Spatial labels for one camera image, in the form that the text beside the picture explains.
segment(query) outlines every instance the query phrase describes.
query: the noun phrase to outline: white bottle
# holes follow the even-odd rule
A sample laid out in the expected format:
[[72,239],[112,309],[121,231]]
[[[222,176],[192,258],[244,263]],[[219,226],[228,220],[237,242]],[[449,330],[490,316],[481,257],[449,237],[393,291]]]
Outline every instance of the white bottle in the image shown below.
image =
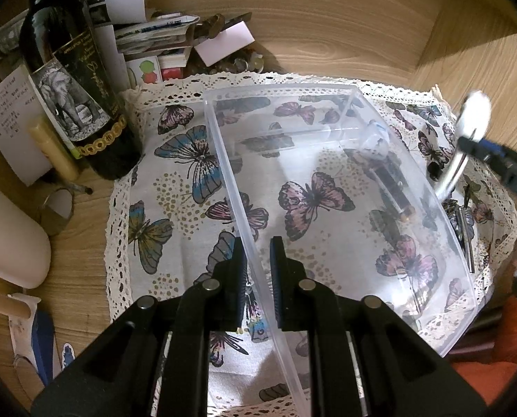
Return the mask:
[[36,288],[48,274],[50,254],[43,228],[0,191],[0,277]]

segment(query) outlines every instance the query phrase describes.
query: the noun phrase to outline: orange clothing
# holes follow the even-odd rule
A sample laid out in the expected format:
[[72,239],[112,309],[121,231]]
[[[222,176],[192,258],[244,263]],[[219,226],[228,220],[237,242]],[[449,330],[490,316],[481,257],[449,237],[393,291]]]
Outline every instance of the orange clothing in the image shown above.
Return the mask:
[[455,370],[483,397],[487,404],[496,399],[517,371],[517,299],[505,302],[498,328],[492,363],[456,362]]

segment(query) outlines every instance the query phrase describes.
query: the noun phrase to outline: metal screw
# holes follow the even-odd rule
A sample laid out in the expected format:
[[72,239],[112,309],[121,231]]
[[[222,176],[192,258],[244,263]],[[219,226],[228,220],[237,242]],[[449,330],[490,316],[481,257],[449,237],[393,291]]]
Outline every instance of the metal screw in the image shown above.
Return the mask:
[[155,301],[152,296],[149,296],[149,295],[141,296],[137,300],[137,307],[142,310],[150,309],[154,305],[154,302]]
[[301,279],[299,281],[299,288],[305,291],[311,291],[314,290],[316,287],[315,281],[312,279]]
[[378,309],[382,305],[380,298],[374,295],[365,296],[365,305],[371,309]]
[[208,291],[215,290],[218,287],[220,287],[220,281],[217,279],[207,279],[202,283],[202,288]]

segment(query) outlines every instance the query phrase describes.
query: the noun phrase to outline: transparent plastic box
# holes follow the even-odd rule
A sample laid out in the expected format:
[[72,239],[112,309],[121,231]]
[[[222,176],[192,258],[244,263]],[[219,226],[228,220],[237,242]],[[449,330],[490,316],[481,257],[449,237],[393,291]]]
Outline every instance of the transparent plastic box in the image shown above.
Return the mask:
[[378,296],[445,355],[477,312],[465,258],[425,172],[359,89],[265,85],[204,99],[209,145],[299,414],[309,413],[309,361],[302,335],[276,326],[273,236],[309,277],[352,299]]

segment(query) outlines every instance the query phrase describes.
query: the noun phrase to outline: handwritten note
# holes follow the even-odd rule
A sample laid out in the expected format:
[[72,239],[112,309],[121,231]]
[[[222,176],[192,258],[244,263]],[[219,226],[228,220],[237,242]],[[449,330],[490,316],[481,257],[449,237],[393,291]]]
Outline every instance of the handwritten note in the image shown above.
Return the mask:
[[42,114],[21,65],[0,83],[0,151],[27,186],[52,168],[27,131],[27,124]]

